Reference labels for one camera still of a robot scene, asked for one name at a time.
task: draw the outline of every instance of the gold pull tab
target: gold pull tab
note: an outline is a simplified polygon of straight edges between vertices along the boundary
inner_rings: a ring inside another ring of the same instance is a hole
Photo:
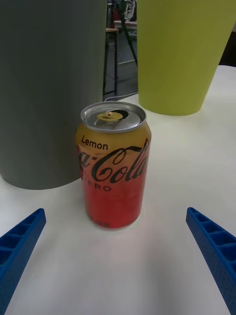
[[[104,122],[116,122],[123,118],[123,115],[116,112],[104,113],[97,115],[97,118]]]

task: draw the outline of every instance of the white table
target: white table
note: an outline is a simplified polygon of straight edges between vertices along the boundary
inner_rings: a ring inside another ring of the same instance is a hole
[[[228,315],[185,215],[195,207],[236,235],[235,88],[236,68],[219,66],[199,113],[147,111],[143,209],[126,229],[88,220],[80,180],[44,191],[0,181],[1,234],[37,208],[47,217],[6,315]]]

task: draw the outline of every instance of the coca-cola logo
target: coca-cola logo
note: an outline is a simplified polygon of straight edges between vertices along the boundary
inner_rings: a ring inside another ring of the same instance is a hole
[[[97,157],[92,157],[86,152],[79,151],[80,166],[83,172],[86,173],[86,168],[91,165],[91,176],[95,182],[103,182],[109,180],[111,184],[115,184],[119,182],[122,178],[124,178],[124,180],[128,182],[141,176],[146,169],[146,164],[148,160],[147,150],[149,148],[149,145],[150,141],[146,139],[142,148],[136,146],[119,148],[108,153],[98,161],[96,161]],[[130,153],[130,151],[138,152],[139,154],[133,161],[131,167],[128,167],[124,165],[124,162],[127,158],[127,154]],[[122,167],[117,169],[117,165],[119,165],[121,162],[123,162]]]

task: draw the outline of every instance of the metal stand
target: metal stand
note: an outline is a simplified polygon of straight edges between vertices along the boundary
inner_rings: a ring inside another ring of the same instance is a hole
[[[133,47],[133,43],[132,43],[132,40],[129,36],[129,32],[127,30],[127,27],[125,25],[124,11],[122,10],[122,5],[124,5],[124,0],[121,0],[121,6],[119,5],[119,3],[116,0],[113,0],[113,1],[117,7],[119,18],[120,18],[121,24],[122,24],[122,29],[124,30],[124,33],[125,33],[126,39],[128,41],[129,47],[131,49],[132,55],[134,57],[135,63],[136,63],[136,65],[138,65],[138,59],[137,59],[137,56],[136,56],[136,53],[135,53],[135,50]]]
[[[117,33],[118,30],[115,29],[107,29],[106,30],[106,36],[107,33],[112,32],[114,35],[114,43],[115,43],[115,49],[114,49],[114,54],[115,54],[115,68],[114,68],[114,90],[105,92],[106,89],[106,74],[107,74],[107,58],[108,58],[108,50],[109,50],[109,43],[107,41],[106,37],[106,45],[105,45],[105,62],[104,62],[104,74],[103,74],[103,95],[110,94],[110,93],[115,93],[117,95],[117,83],[118,83],[118,72],[117,72]]]

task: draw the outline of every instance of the gray bin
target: gray bin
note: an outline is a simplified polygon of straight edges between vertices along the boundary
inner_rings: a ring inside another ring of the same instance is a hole
[[[102,100],[106,0],[0,1],[0,174],[26,189],[79,178],[74,132]]]

